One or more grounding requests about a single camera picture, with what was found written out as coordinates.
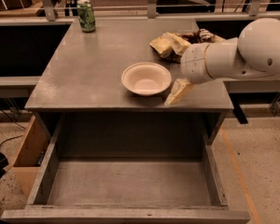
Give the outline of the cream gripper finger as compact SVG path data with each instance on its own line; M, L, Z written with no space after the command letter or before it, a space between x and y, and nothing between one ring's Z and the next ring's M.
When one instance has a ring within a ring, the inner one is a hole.
M179 56L182 56L183 53L191 46L190 42L176 34L166 32L164 33L164 36L169 39L175 54Z
M178 78L166 101L164 102L165 105L174 105L177 104L182 97L184 97L191 89L193 85L186 79L186 78Z

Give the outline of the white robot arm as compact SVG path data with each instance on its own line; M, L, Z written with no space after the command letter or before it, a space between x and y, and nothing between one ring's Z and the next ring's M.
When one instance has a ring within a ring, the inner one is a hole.
M280 78L280 20L250 22L239 36L189 46L180 60L184 75L175 81L165 103L177 103L195 84L217 78Z

